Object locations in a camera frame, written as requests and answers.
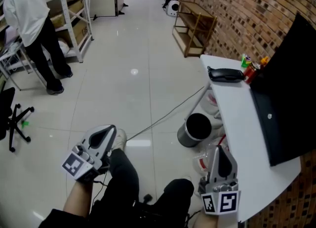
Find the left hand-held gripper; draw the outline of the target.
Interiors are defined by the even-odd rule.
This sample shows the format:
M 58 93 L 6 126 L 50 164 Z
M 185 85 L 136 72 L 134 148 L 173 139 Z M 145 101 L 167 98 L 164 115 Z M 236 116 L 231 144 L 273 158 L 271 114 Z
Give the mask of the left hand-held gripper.
M 108 151 L 113 145 L 116 134 L 117 128 L 112 124 L 88 130 L 83 137 L 83 145 L 75 145 L 61 167 L 77 182 L 93 182 L 96 177 L 105 174 L 109 169 Z

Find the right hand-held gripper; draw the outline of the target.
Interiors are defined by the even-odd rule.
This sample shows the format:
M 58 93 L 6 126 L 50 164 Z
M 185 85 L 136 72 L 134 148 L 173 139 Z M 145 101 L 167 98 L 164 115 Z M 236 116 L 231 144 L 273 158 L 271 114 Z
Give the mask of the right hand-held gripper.
M 198 184 L 204 211 L 208 215 L 216 216 L 237 213 L 241 193 L 237 180 L 210 182 L 218 175 L 226 179 L 235 179 L 237 162 L 230 151 L 222 146 L 213 146 L 209 154 L 209 179 L 204 176 Z

